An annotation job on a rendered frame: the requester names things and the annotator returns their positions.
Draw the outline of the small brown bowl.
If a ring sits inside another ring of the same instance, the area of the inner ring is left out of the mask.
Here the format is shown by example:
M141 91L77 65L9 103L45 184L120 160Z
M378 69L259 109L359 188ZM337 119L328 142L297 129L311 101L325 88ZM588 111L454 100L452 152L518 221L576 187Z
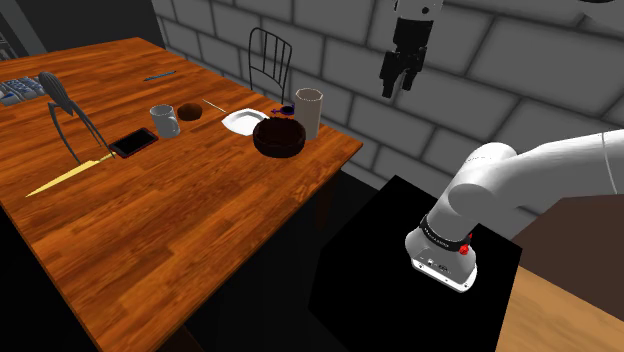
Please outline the small brown bowl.
M201 118L203 108L197 103L184 103L177 109L177 115L182 121L195 121Z

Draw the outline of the white plate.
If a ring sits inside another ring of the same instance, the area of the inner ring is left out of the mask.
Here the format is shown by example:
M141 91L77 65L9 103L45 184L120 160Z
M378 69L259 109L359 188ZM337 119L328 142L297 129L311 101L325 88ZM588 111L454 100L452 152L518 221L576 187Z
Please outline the white plate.
M250 136L256 125L265 119L268 119L265 113L245 108L228 114L221 122L231 132Z

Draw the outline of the large dark brown bowl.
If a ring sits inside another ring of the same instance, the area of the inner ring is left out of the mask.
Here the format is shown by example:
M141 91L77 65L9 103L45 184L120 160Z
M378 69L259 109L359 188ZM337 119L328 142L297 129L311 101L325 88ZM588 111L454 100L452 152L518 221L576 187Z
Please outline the large dark brown bowl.
M304 148L304 127L294 119L271 117L259 122L252 133L254 147L272 158L290 158Z

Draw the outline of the grey keyboard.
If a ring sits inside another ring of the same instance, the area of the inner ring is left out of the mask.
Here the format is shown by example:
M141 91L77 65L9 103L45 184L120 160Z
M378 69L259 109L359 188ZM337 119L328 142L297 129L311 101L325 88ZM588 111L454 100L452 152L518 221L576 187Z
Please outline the grey keyboard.
M24 76L0 82L0 103L11 106L46 94L37 78Z

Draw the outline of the tall beige cup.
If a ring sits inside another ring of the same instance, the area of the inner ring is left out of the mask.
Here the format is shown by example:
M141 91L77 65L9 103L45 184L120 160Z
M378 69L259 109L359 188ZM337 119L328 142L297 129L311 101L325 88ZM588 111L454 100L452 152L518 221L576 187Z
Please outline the tall beige cup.
M295 93L294 118L305 130L306 139L318 136L323 103L323 93L314 88L301 88Z

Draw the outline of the dark grey tripod citrus juicer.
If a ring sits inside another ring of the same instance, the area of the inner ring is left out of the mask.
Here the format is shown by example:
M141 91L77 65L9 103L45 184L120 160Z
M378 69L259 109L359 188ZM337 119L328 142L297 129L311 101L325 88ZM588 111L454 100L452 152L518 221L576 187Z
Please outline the dark grey tripod citrus juicer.
M48 103L49 114L52 119L52 122L61 138L62 142L71 153L76 162L81 165L82 162L74 152L70 143L67 141L56 116L56 109L60 108L65 113L70 116L77 114L80 121L85 125L87 130L91 133L93 138L100 146L104 146L107 149L107 152L115 157L114 152L110 149L109 144L105 141L95 124L91 121L91 119L87 116L87 114L79 107L79 105L72 100L62 82L51 72L41 72L38 75L39 83L42 85L44 91L47 95L52 99L51 102Z

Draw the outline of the black metal chair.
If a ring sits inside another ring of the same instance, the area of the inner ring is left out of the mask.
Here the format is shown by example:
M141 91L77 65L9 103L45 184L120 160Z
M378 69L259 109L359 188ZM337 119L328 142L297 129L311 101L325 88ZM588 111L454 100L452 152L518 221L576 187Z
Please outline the black metal chair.
M252 44L259 44L260 60L252 60ZM248 37L248 75L250 89L254 89L254 73L260 73L274 82L280 89L280 101L284 102L290 71L293 47L280 36L254 27Z

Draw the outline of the black robot stand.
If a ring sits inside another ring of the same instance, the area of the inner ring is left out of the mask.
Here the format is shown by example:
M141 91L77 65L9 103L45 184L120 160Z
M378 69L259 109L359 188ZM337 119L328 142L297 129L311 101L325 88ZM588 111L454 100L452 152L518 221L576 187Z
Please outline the black robot stand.
M395 176L322 249L309 309L349 352L495 352L522 249L479 225L474 285L437 282L404 245L435 202Z

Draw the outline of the grey mug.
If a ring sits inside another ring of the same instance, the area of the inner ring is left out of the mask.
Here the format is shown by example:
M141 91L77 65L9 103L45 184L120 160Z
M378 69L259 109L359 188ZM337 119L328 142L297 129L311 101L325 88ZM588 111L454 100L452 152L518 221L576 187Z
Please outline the grey mug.
M156 105L149 110L149 113L160 137L175 138L180 134L180 126L172 106Z

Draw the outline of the black phone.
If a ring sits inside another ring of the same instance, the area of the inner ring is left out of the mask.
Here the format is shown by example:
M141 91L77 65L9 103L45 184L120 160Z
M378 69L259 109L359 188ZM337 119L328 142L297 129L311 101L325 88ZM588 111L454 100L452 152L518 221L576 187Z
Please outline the black phone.
M139 128L111 143L109 148L121 158L128 158L155 143L158 137L147 128Z

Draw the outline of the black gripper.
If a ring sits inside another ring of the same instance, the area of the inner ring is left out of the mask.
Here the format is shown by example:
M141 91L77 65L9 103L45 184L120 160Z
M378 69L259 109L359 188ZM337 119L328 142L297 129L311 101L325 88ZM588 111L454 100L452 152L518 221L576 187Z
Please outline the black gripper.
M422 71L429 37L433 28L432 20L410 20L398 18L394 29L392 42L396 48L387 51L384 55L382 68L379 74L383 82L382 96L391 98L394 84L402 72L401 60L398 53L410 54L408 65L405 69L405 76L402 82L402 89L410 91L413 81L418 73Z

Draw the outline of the yellow knife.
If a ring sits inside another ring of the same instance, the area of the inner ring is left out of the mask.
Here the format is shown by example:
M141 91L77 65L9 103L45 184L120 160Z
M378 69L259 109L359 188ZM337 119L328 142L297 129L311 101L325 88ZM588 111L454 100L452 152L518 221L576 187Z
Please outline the yellow knife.
M66 181L66 180L68 180L68 179L78 175L79 173L84 172L84 171L88 170L89 168L92 168L92 167L94 167L94 166L96 166L96 165L98 165L98 164L100 164L100 163L102 163L102 162L104 162L104 161L106 161L108 159L115 158L116 156L117 156L117 154L115 152L113 152L111 155L103 156L103 157L101 157L101 158L99 158L97 160L88 160L88 161L80 164L79 166L77 166L77 167L75 167L75 168L65 172L64 174L54 178L53 180L47 182L46 184L40 186L39 188L35 189L34 191L30 192L29 194L26 195L26 198L31 197L33 195L36 195L38 193L41 193L41 192L43 192L43 191L45 191L45 190L47 190L47 189L49 189L51 187L54 187L54 186L56 186L56 185L58 185L58 184L60 184L60 183L62 183L64 181Z

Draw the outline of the brown wooden table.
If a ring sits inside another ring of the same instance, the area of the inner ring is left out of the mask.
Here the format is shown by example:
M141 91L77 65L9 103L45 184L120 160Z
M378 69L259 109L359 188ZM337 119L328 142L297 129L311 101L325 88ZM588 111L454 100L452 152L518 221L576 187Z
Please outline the brown wooden table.
M177 137L26 198L79 164L47 98L0 107L0 204L101 352L154 352L361 146L322 126L298 155L266 157L202 98L228 113L275 102L141 38L3 61L0 82L43 71L110 142L152 128L153 106L203 108ZM109 155L56 116L82 163Z

